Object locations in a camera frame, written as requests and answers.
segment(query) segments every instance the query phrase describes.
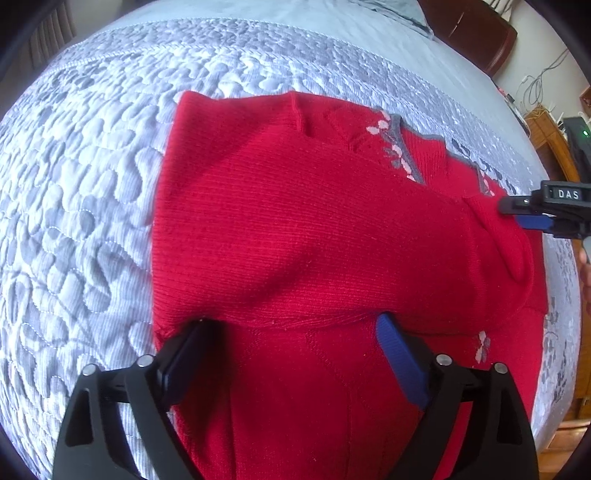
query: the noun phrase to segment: bed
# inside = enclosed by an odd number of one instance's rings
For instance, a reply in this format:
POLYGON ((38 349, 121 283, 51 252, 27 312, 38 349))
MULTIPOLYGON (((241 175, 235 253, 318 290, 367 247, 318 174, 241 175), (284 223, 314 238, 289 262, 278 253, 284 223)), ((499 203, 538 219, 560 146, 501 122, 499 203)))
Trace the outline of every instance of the bed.
MULTIPOLYGON (((154 349, 153 197, 181 93, 292 89, 399 113, 510 194, 547 178, 490 78, 347 0, 159 0, 71 46, 0 122, 0 424, 40 479, 82 367, 127 367, 154 349)), ((570 404, 580 337, 570 243, 545 237, 544 261, 538 447, 570 404)), ((475 359, 483 348, 475 338, 475 359)), ((139 471, 155 478, 122 416, 139 471)))

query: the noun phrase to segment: white wall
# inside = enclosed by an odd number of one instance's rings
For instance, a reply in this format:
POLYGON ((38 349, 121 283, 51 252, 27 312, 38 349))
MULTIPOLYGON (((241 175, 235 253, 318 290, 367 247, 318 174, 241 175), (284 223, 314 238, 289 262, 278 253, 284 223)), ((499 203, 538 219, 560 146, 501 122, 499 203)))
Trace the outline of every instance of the white wall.
MULTIPOLYGON (((566 47, 548 22, 523 0, 514 7, 511 24, 517 30, 517 42, 509 60, 496 74, 494 81, 513 96, 515 104, 520 107, 524 90, 531 82, 529 79, 520 87, 524 76, 537 77, 566 47)), ((564 116, 574 116, 582 110, 579 95, 589 82, 570 53, 560 67, 544 73, 543 85, 542 103, 546 108, 552 109, 555 118, 561 113, 564 116)))
POLYGON ((76 27, 74 42, 84 40, 137 6, 134 0, 69 0, 69 4, 76 27))

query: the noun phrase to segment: gray trim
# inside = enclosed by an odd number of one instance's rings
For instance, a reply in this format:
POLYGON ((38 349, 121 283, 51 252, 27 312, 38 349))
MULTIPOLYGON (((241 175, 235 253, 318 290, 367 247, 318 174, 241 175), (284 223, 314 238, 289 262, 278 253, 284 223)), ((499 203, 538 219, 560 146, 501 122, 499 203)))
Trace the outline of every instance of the gray trim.
MULTIPOLYGON (((476 162, 470 160, 469 158, 462 157, 461 155, 457 155, 454 152, 451 152, 447 148, 447 143, 446 143, 445 138, 443 138, 441 135, 422 134, 421 132, 416 131, 413 127, 408 125, 404 121, 404 118, 402 118, 400 115, 397 115, 395 113, 390 114, 390 120, 391 121, 390 121, 388 132, 383 132, 382 136, 384 137, 385 141, 388 141, 390 143, 396 143, 400 147, 400 149, 402 150, 402 156, 407 161, 408 165, 410 166, 411 170, 413 171, 413 177, 416 179, 417 182, 422 183, 422 184, 425 183, 425 181, 423 179, 423 175, 421 174, 420 170, 417 167, 417 163, 415 162, 413 156, 410 154, 406 144, 404 143, 404 139, 402 138, 401 128, 404 128, 404 129, 410 131, 412 134, 414 134, 418 137, 424 138, 425 140, 436 140, 436 141, 442 142, 446 146, 447 154, 451 158, 453 158, 454 160, 460 161, 463 164, 468 165, 469 167, 474 169, 474 171, 476 173, 476 177, 478 178, 478 187, 480 189, 480 192, 485 195, 488 195, 488 196, 491 195, 491 191, 487 188, 486 184, 484 183, 484 175, 482 173, 482 170, 478 166, 478 164, 476 162)), ((392 153, 390 153, 390 151, 387 148, 384 148, 384 150, 386 151, 387 154, 392 155, 392 153)), ((393 160, 392 166, 395 168, 401 168, 402 164, 400 163, 400 160, 393 160)))

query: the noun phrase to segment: wooden floor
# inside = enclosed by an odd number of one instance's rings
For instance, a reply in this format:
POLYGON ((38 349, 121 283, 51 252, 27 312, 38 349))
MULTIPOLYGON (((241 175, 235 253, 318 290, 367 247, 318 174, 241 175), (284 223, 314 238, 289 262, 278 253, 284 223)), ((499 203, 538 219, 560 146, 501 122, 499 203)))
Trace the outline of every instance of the wooden floor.
POLYGON ((540 480, 552 480, 583 438, 591 420, 568 420, 560 424, 550 445, 538 454, 540 480))

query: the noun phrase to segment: wooden headboard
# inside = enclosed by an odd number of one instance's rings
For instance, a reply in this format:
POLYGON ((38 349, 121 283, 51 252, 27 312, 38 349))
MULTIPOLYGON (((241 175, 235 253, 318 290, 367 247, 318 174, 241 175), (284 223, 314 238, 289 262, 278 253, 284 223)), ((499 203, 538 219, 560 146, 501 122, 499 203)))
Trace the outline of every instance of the wooden headboard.
POLYGON ((505 63, 517 31, 482 0, 418 0, 436 37, 488 76, 505 63))

